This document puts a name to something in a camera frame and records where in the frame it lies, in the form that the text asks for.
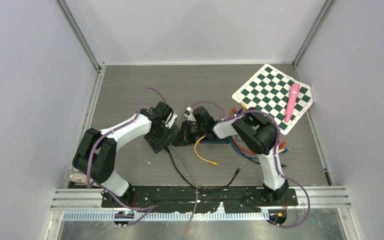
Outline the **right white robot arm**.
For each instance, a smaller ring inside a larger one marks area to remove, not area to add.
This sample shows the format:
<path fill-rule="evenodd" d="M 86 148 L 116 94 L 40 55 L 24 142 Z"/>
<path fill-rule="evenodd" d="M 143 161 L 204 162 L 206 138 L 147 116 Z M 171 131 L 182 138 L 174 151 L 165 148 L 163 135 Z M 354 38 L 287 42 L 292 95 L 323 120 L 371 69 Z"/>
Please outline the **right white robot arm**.
<path fill-rule="evenodd" d="M 238 135 L 245 145 L 254 152 L 263 171 L 265 198 L 271 205 L 279 205 L 286 197 L 289 182 L 282 177 L 278 144 L 279 126 L 269 114 L 251 107 L 236 116 L 216 121 L 200 106 L 188 107 L 184 112 L 187 120 L 181 131 L 182 138 L 206 136 L 209 140 L 222 140 Z"/>

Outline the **black router box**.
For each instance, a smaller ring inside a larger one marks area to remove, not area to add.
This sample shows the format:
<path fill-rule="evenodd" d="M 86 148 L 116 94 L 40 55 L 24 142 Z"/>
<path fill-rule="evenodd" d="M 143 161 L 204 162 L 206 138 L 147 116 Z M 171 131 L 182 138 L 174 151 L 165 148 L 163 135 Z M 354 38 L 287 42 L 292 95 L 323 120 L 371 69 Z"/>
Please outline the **black router box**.
<path fill-rule="evenodd" d="M 144 139 L 149 144 L 152 151 L 157 154 L 170 145 L 171 142 L 177 138 L 179 132 L 180 129 L 176 125 L 172 128 L 152 128 L 149 133 L 144 135 Z"/>

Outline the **black ribbed network switch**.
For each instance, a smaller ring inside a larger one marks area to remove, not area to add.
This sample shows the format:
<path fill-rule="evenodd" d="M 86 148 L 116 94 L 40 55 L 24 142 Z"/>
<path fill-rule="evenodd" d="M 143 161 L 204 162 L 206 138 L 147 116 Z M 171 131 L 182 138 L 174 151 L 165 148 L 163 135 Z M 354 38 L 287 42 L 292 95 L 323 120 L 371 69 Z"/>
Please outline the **black ribbed network switch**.
<path fill-rule="evenodd" d="M 210 139 L 209 137 L 204 137 L 200 143 L 201 144 L 230 144 L 230 138 L 229 137 L 225 137 L 225 138 L 214 138 L 214 139 Z"/>

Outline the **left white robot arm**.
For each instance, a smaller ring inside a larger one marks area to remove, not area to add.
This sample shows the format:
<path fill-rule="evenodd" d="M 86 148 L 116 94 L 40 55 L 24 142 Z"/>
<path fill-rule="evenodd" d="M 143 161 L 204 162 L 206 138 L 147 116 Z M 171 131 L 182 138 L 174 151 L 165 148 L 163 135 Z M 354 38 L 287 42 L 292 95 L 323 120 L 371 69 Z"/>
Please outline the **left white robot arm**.
<path fill-rule="evenodd" d="M 131 184 L 115 170 L 117 151 L 130 141 L 144 137 L 154 153 L 159 153 L 175 140 L 180 129 L 176 126 L 176 113 L 164 102 L 156 107 L 142 108 L 128 120 L 113 127 L 88 129 L 76 150 L 72 166 L 114 194 L 121 207 L 133 202 Z"/>

